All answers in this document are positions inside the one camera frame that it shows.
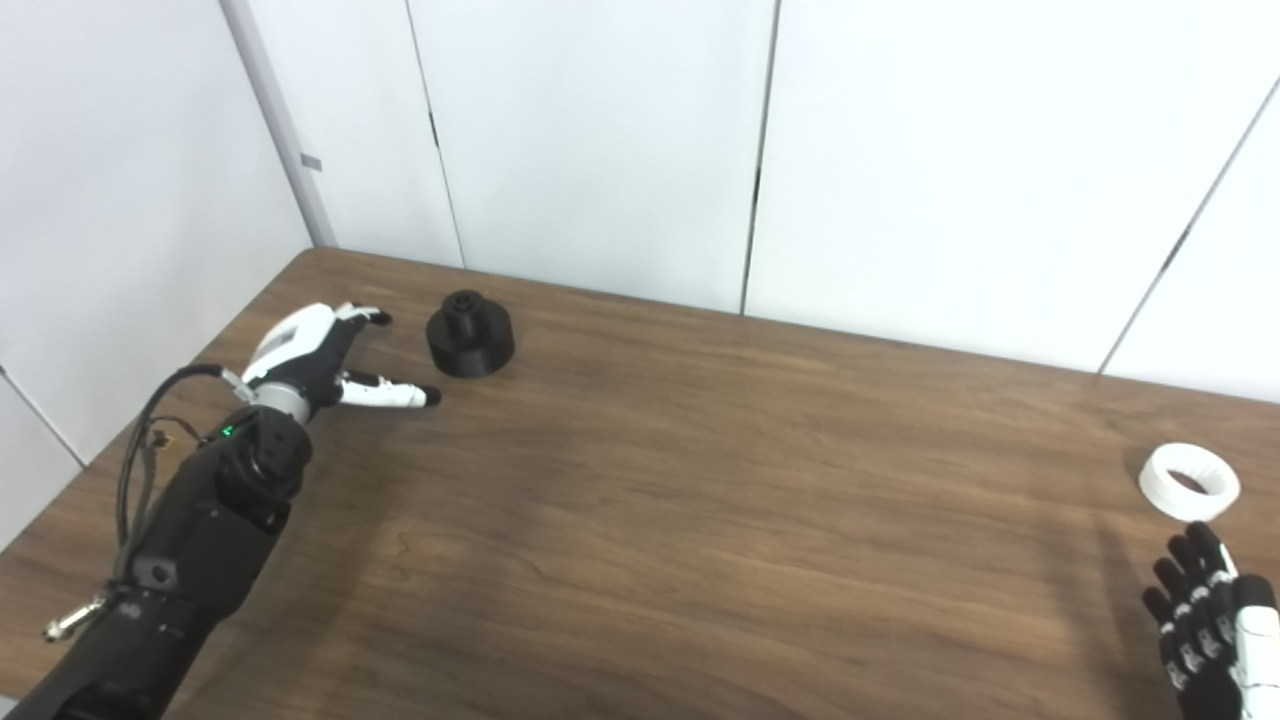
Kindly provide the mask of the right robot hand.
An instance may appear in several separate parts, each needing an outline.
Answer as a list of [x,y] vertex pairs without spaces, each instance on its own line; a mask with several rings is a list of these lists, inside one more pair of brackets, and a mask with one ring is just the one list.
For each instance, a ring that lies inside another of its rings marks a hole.
[[1140,594],[1158,661],[1184,719],[1279,716],[1279,611],[1272,582],[1238,569],[1206,521],[1169,538]]

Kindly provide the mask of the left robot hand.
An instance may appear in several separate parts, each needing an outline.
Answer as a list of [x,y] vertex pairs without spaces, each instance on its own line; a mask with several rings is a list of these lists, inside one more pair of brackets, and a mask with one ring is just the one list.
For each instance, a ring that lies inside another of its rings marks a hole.
[[357,407],[421,409],[442,402],[431,386],[346,368],[360,333],[392,323],[380,307],[346,302],[310,304],[278,322],[241,375],[250,406],[270,407],[301,424],[340,404]]

